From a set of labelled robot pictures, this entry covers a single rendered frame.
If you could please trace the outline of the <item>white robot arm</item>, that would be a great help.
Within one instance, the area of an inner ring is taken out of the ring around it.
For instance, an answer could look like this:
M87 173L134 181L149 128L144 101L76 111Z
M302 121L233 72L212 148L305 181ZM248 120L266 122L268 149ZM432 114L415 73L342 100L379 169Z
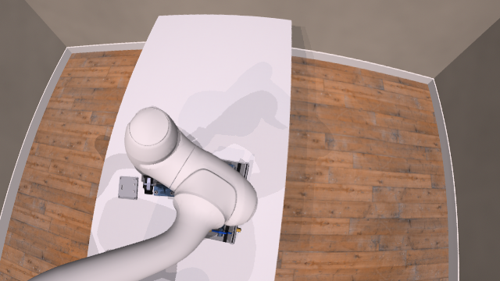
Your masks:
M139 281L185 259L210 230L243 225L255 214L258 198L247 179L186 138L163 110L138 111L127 124L124 144L140 174L174 192L173 225L156 237L57 266L27 281Z

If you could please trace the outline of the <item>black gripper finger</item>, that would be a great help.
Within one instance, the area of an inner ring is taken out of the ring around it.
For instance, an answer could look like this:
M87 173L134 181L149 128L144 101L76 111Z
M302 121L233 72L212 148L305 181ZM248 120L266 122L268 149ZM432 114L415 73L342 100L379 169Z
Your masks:
M145 190L145 194L151 194L153 195L152 191L153 191L153 180L151 181L151 178L147 178L147 180L145 180L145 185L143 184L143 188ZM151 182L151 184L150 184Z

